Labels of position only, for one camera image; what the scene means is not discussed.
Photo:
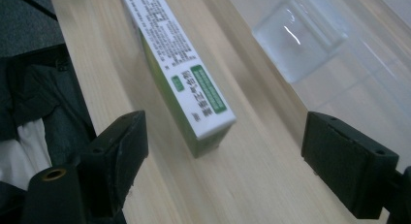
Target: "clear plastic bin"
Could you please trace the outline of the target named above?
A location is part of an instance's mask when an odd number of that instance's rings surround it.
[[[232,0],[307,108],[389,147],[402,171],[411,165],[411,35],[395,32],[411,29],[408,5],[384,1]],[[387,26],[369,5],[398,19]]]

